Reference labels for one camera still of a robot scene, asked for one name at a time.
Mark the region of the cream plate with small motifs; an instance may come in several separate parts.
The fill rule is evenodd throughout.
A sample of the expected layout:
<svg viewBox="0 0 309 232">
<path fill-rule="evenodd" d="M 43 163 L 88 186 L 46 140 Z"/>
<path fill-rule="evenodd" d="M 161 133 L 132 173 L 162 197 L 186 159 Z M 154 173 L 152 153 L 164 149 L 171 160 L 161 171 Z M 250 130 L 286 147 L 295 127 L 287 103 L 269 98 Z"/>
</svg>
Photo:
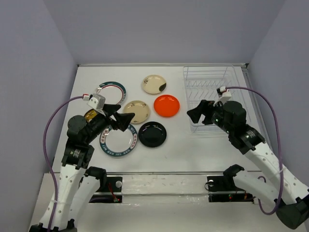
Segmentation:
<svg viewBox="0 0 309 232">
<path fill-rule="evenodd" d="M 131 120 L 131 124 L 140 124 L 146 121 L 150 116 L 150 108 L 143 101 L 131 101 L 123 109 L 123 113 L 134 113 L 135 116 Z"/>
</svg>

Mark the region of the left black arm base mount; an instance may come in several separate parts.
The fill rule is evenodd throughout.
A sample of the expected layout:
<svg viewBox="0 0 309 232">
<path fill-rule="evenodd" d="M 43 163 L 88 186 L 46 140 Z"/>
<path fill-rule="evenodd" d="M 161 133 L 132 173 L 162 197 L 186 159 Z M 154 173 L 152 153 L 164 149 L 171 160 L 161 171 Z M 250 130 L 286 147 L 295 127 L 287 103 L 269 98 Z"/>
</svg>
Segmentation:
<svg viewBox="0 0 309 232">
<path fill-rule="evenodd" d="M 122 203 L 122 184 L 123 178 L 121 176 L 107 176 L 105 186 L 94 193 L 90 199 L 90 203 Z"/>
</svg>

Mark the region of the orange plate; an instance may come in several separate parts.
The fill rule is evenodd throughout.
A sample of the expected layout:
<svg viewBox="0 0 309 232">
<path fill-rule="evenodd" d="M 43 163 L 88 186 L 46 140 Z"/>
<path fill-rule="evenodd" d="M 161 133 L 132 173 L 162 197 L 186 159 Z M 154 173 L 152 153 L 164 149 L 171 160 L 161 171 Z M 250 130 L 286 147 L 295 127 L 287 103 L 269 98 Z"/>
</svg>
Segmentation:
<svg viewBox="0 0 309 232">
<path fill-rule="evenodd" d="M 180 110 L 178 99 L 172 95 L 161 95 L 154 101 L 155 112 L 162 117 L 173 117 Z"/>
</svg>

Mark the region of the large green red rimmed plate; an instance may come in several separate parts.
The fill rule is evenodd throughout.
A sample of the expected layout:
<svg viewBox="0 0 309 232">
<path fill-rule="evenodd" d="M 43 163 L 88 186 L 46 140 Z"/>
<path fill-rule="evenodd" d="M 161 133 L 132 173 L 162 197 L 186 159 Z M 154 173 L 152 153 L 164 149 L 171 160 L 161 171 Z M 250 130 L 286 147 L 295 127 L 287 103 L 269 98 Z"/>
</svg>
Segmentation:
<svg viewBox="0 0 309 232">
<path fill-rule="evenodd" d="M 96 93 L 105 97 L 106 104 L 122 104 L 126 98 L 125 87 L 114 81 L 104 82 L 96 88 Z"/>
</svg>

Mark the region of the cream plate with black patch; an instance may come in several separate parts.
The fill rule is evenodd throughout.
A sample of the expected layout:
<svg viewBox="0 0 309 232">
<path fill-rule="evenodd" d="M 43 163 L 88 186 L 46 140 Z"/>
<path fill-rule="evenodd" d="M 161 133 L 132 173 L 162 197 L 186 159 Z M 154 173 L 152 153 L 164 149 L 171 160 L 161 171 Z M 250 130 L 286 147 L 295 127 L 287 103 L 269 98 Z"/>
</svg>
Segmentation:
<svg viewBox="0 0 309 232">
<path fill-rule="evenodd" d="M 165 90 L 167 82 L 162 76 L 151 74 L 143 79 L 141 86 L 148 94 L 159 94 Z"/>
</svg>

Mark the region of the white plate green lettered rim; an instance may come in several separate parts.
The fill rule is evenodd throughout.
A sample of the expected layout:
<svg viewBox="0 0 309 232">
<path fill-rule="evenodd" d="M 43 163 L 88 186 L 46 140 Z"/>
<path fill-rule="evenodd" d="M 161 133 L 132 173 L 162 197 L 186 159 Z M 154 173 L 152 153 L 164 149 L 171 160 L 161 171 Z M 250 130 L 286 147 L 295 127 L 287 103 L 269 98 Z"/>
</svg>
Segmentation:
<svg viewBox="0 0 309 232">
<path fill-rule="evenodd" d="M 114 130 L 111 126 L 106 128 L 99 137 L 102 151 L 114 158 L 129 154 L 138 143 L 138 133 L 131 124 L 125 131 Z"/>
</svg>

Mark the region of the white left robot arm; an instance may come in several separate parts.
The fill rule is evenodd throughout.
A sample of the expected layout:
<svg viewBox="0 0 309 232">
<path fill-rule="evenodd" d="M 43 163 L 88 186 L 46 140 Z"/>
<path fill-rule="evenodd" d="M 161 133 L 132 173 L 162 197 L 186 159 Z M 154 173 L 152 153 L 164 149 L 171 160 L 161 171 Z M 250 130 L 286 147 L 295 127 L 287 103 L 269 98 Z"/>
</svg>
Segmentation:
<svg viewBox="0 0 309 232">
<path fill-rule="evenodd" d="M 59 178 L 48 207 L 31 232 L 75 232 L 86 205 L 96 191 L 106 188 L 106 170 L 89 166 L 94 153 L 91 142 L 108 127 L 125 131 L 134 113 L 119 114 L 120 105 L 106 104 L 87 122 L 76 115 L 68 121 L 67 142 Z"/>
</svg>

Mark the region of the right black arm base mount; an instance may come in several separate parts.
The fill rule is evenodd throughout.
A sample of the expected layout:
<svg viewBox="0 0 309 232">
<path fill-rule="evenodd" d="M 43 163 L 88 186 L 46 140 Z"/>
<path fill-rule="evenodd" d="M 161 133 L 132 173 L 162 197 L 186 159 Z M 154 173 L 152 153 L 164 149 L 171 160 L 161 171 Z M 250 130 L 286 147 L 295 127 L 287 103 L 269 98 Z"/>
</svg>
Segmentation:
<svg viewBox="0 0 309 232">
<path fill-rule="evenodd" d="M 210 203 L 251 202 L 255 197 L 243 189 L 237 188 L 232 179 L 223 175 L 211 175 L 207 177 L 204 185 L 208 192 Z"/>
</svg>

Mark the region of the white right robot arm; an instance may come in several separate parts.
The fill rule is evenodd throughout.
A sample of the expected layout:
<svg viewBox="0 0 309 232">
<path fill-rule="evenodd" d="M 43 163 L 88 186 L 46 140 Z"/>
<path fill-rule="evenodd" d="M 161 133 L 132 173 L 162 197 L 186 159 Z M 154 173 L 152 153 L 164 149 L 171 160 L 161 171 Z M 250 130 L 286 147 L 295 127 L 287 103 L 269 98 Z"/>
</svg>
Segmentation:
<svg viewBox="0 0 309 232">
<path fill-rule="evenodd" d="M 239 165 L 224 171 L 222 184 L 248 191 L 269 206 L 288 228 L 295 230 L 309 218 L 309 188 L 297 179 L 274 154 L 264 137 L 246 123 L 246 110 L 237 101 L 215 103 L 202 100 L 187 111 L 193 123 L 204 116 L 204 125 L 214 124 L 228 134 L 232 146 L 253 162 L 270 181 L 270 185 L 255 180 Z"/>
</svg>

